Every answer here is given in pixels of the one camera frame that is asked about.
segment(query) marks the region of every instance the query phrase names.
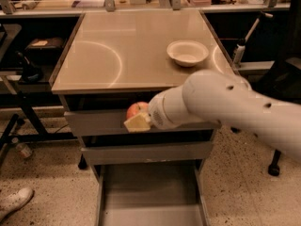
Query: floor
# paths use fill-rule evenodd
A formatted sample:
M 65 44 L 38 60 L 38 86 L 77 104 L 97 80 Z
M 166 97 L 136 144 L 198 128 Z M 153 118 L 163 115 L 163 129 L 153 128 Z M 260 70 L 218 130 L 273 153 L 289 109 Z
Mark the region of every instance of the floor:
M 61 108 L 36 111 L 49 132 L 70 130 Z M 0 110 L 0 132 L 15 112 Z M 26 121 L 18 133 L 32 134 L 34 130 Z M 35 196 L 0 225 L 94 225 L 98 184 L 91 169 L 77 167 L 79 143 L 70 140 L 28 145 L 34 154 L 26 160 L 9 145 L 2 150 L 0 198 L 24 186 L 33 187 Z M 225 126 L 216 133 L 214 150 L 201 175 L 212 226 L 300 225 L 300 164 L 283 155 L 281 173 L 272 177 L 267 167 L 273 152 L 246 132 L 234 134 Z

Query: white shoe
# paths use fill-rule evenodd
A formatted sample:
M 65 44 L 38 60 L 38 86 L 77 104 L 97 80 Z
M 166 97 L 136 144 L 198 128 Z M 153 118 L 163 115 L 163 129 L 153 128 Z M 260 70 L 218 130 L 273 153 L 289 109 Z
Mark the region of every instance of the white shoe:
M 0 200 L 0 222 L 9 213 L 24 207 L 34 196 L 34 190 L 30 187 L 22 188 L 16 193 L 8 195 Z

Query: office chair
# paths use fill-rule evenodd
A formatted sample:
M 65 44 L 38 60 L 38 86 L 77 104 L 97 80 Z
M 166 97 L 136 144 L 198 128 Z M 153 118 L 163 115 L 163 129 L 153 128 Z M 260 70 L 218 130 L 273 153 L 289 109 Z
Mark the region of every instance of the office chair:
M 301 104 L 301 0 L 291 1 L 287 31 L 278 58 L 254 90 L 282 101 Z M 270 175 L 279 175 L 277 162 L 280 155 L 281 152 L 275 150 L 268 168 Z

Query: white bowl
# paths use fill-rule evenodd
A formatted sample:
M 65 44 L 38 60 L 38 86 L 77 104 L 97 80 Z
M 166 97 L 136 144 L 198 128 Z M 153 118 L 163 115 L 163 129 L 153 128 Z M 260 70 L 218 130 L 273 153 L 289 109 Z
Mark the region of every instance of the white bowl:
M 204 44 L 192 40 L 171 42 L 167 47 L 167 53 L 177 64 L 184 67 L 195 66 L 209 55 Z

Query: desk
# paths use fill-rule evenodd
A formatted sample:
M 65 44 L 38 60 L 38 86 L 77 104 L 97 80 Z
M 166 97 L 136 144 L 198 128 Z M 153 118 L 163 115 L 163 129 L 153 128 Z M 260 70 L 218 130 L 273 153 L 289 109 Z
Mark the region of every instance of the desk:
M 210 56 L 181 68 L 166 54 L 174 40 L 202 42 Z M 52 92 L 99 180 L 97 225 L 207 225 L 199 175 L 219 125 L 204 121 L 146 134 L 128 134 L 123 125 L 129 105 L 202 68 L 233 73 L 196 10 L 85 15 Z

